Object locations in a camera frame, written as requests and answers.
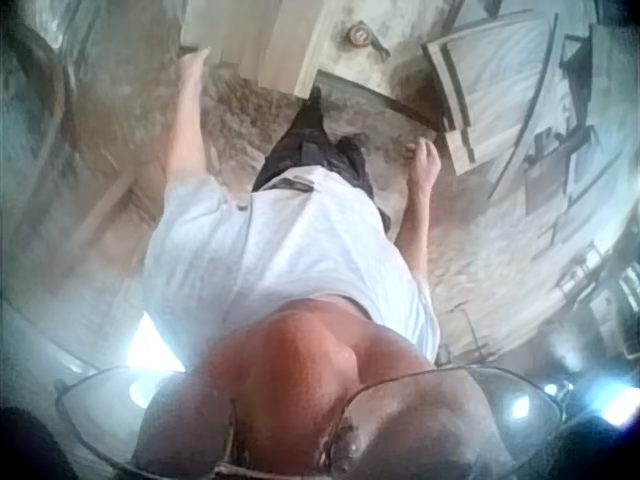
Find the eyeglasses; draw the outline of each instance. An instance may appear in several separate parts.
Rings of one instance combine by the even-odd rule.
[[[101,460],[155,479],[496,479],[529,460],[563,420],[552,397],[500,368],[406,375],[356,393],[330,427],[317,471],[291,477],[249,469],[233,406],[203,377],[105,370],[61,392],[56,407]]]

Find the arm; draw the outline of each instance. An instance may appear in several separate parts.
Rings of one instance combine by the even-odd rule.
[[[180,62],[180,93],[165,164],[167,184],[207,174],[207,160],[200,130],[202,70],[209,50],[201,50]]]
[[[407,145],[412,157],[407,178],[407,205],[395,245],[409,270],[421,280],[427,277],[429,208],[433,184],[440,172],[440,157],[433,143],[420,137]]]

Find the white t-shirt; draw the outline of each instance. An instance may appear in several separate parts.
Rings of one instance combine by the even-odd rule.
[[[426,283],[386,238],[374,203],[322,167],[283,177],[313,191],[263,189],[238,210],[212,176],[167,188],[144,288],[147,311],[180,361],[189,369],[231,331],[288,301],[327,294],[355,301],[433,361],[440,330]]]

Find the hand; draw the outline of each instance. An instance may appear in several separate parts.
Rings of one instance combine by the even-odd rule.
[[[202,91],[202,72],[204,61],[209,55],[205,48],[195,53],[185,55],[180,59],[180,90],[191,90],[198,95]]]
[[[409,194],[430,195],[441,166],[436,147],[426,138],[418,137],[416,143],[404,146],[403,156],[411,160],[407,177]]]

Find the man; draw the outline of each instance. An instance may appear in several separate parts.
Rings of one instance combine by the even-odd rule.
[[[327,432],[356,392],[434,368],[439,328],[426,277],[440,160],[423,138],[409,147],[407,205],[392,244],[364,158],[350,139],[331,144],[316,89],[240,211],[206,169],[206,55],[182,61],[165,211],[145,265],[148,311],[187,371],[232,401],[251,468],[318,471]],[[455,393],[460,408],[474,388]]]

